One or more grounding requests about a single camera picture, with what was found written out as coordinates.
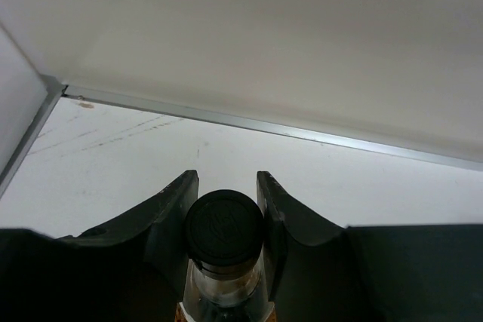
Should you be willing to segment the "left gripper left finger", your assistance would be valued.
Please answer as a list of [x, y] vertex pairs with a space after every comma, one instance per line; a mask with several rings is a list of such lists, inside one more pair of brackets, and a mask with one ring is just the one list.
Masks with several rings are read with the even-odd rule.
[[198, 174], [187, 170], [119, 216], [61, 238], [78, 264], [83, 320], [175, 319], [188, 265], [183, 222], [197, 197]]

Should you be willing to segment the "tall glass red-label bottle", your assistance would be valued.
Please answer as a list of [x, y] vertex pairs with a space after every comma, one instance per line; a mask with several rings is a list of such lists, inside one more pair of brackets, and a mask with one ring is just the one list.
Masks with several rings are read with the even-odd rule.
[[186, 321], [274, 321], [263, 265], [263, 214], [248, 196], [218, 190], [188, 210], [189, 257], [180, 313]]

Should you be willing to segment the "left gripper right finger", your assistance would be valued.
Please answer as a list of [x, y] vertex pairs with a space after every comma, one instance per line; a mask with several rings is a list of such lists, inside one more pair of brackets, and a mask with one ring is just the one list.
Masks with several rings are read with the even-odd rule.
[[267, 292], [279, 321], [360, 321], [362, 291], [344, 228], [257, 173]]

